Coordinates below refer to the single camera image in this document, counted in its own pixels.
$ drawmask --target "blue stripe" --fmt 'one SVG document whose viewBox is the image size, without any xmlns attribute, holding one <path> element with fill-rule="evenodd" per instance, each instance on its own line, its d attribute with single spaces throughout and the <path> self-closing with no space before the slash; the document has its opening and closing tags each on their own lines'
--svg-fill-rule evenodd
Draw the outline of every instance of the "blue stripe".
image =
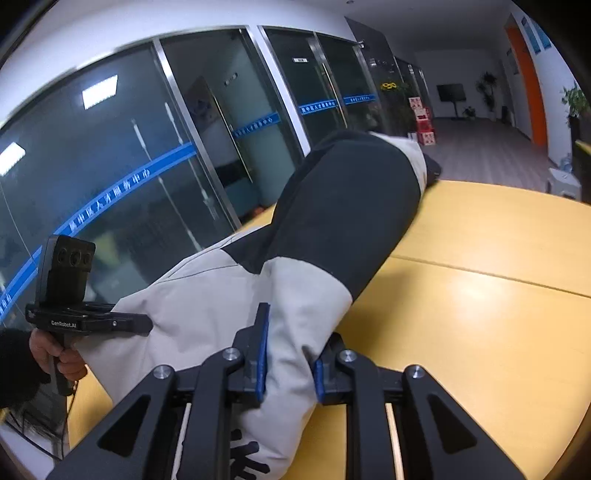
<svg viewBox="0 0 591 480">
<path fill-rule="evenodd" d="M 361 102 L 372 102 L 375 100 L 375 95 L 370 93 L 368 95 L 353 95 L 350 97 L 343 97 L 345 101 L 345 105 L 351 105 L 352 103 L 361 103 Z"/>
<path fill-rule="evenodd" d="M 91 222 L 123 197 L 195 154 L 195 147 L 188 142 L 137 168 L 84 205 L 53 233 L 55 235 L 73 236 L 87 225 L 90 225 Z M 25 262 L 8 284 L 2 296 L 0 296 L 0 323 L 2 323 L 23 290 L 37 276 L 40 255 L 41 247 L 35 250 L 33 257 Z"/>
<path fill-rule="evenodd" d="M 302 115 L 309 115 L 311 113 L 320 112 L 322 110 L 328 110 L 329 108 L 336 108 L 337 103 L 336 100 L 321 100 L 320 102 L 314 103 L 307 103 L 305 105 L 300 105 L 300 113 Z"/>
<path fill-rule="evenodd" d="M 245 125 L 244 127 L 237 128 L 232 131 L 232 135 L 234 138 L 242 138 L 245 135 L 251 134 L 253 132 L 257 132 L 269 125 L 275 125 L 281 122 L 281 118 L 277 112 L 269 113 L 268 115 L 262 116 L 254 122 Z"/>
</svg>

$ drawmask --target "yellow table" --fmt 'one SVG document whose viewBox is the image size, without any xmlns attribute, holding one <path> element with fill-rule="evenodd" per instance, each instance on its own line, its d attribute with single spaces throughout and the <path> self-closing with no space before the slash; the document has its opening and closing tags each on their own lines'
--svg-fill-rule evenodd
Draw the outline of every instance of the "yellow table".
<svg viewBox="0 0 591 480">
<path fill-rule="evenodd" d="M 339 331 L 379 365 L 424 365 L 528 479 L 553 478 L 591 400 L 590 245 L 586 205 L 442 181 Z M 80 384 L 74 444 L 110 408 L 99 390 Z M 319 407 L 286 478 L 344 468 L 344 409 Z"/>
</svg>

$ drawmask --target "white wall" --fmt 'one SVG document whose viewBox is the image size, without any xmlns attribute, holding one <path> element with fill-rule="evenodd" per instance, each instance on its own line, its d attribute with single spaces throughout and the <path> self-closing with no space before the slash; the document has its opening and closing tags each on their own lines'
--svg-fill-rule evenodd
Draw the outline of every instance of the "white wall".
<svg viewBox="0 0 591 480">
<path fill-rule="evenodd" d="M 544 50 L 540 39 L 538 42 L 542 51 L 537 55 L 534 53 L 531 43 L 525 33 L 521 19 L 524 12 L 515 4 L 511 4 L 511 13 L 515 17 L 525 39 L 525 43 L 530 49 L 531 57 L 534 61 L 535 71 L 540 81 L 540 89 L 544 100 L 544 110 L 546 113 L 546 125 L 548 129 L 548 156 L 550 159 L 559 163 L 562 158 L 571 153 L 570 128 L 567 125 L 568 107 L 562 104 L 562 88 L 572 88 L 574 85 L 574 76 L 568 65 L 562 58 L 562 55 L 552 45 L 552 48 Z M 534 35 L 537 35 L 531 20 L 528 18 Z"/>
<path fill-rule="evenodd" d="M 121 46 L 174 31 L 220 25 L 253 27 L 275 82 L 285 93 L 287 87 L 257 25 L 313 30 L 355 40 L 344 16 L 289 0 L 60 0 L 0 70 L 0 126 L 56 77 Z M 295 125 L 298 137 L 305 138 L 298 127 Z"/>
<path fill-rule="evenodd" d="M 472 106 L 476 116 L 487 118 L 486 107 L 482 94 L 476 90 L 476 82 L 484 72 L 492 72 L 499 77 L 497 62 L 486 50 L 430 50 L 415 52 L 417 64 L 422 68 L 429 88 L 434 116 L 455 116 L 453 104 L 441 102 L 437 93 L 437 85 L 461 83 L 466 92 L 466 101 L 457 104 L 461 116 L 464 108 Z M 501 106 L 504 104 L 500 87 L 495 89 L 496 113 L 501 117 Z"/>
<path fill-rule="evenodd" d="M 509 37 L 505 32 L 504 28 L 501 29 L 499 33 L 499 37 L 497 39 L 497 56 L 501 59 L 503 67 L 505 68 L 505 74 L 507 75 L 507 81 L 509 83 L 509 88 L 511 89 L 511 97 L 513 98 L 513 114 L 515 119 L 515 127 L 518 128 L 524 135 L 528 138 L 532 137 L 532 130 L 531 130 L 531 117 L 530 117 L 530 105 L 527 101 L 527 92 L 525 90 L 525 83 L 523 81 L 523 76 L 521 74 L 521 69 L 519 68 L 519 63 L 517 62 L 517 57 L 515 56 L 515 52 L 513 55 L 515 57 L 515 62 L 517 63 L 517 68 L 519 73 L 517 75 L 514 74 L 514 71 L 509 64 L 509 57 L 507 56 L 507 51 L 512 50 L 511 42 L 509 41 Z"/>
</svg>

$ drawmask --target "black sleeve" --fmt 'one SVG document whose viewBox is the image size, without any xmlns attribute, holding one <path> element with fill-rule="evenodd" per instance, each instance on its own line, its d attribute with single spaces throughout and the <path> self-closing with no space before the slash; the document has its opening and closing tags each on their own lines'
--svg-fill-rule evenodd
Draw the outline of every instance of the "black sleeve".
<svg viewBox="0 0 591 480">
<path fill-rule="evenodd" d="M 373 135 L 339 131 L 291 176 L 271 223 L 223 250 L 253 274 L 275 257 L 315 265 L 355 300 L 406 233 L 420 199 L 400 149 Z"/>
<path fill-rule="evenodd" d="M 47 375 L 31 354 L 31 332 L 0 329 L 0 408 L 13 407 L 32 399 Z"/>
</svg>

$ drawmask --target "ceiling light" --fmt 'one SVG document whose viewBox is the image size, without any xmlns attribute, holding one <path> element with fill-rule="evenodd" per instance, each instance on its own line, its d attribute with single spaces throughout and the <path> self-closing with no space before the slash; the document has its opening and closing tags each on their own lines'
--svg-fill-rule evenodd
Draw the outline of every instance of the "ceiling light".
<svg viewBox="0 0 591 480">
<path fill-rule="evenodd" d="M 12 142 L 6 149 L 0 153 L 0 177 L 8 173 L 17 161 L 25 156 L 25 149 L 15 142 Z"/>
<path fill-rule="evenodd" d="M 103 100 L 115 96 L 116 93 L 117 75 L 114 75 L 82 92 L 84 109 L 88 110 L 91 106 L 95 106 L 97 103 L 101 103 Z"/>
</svg>

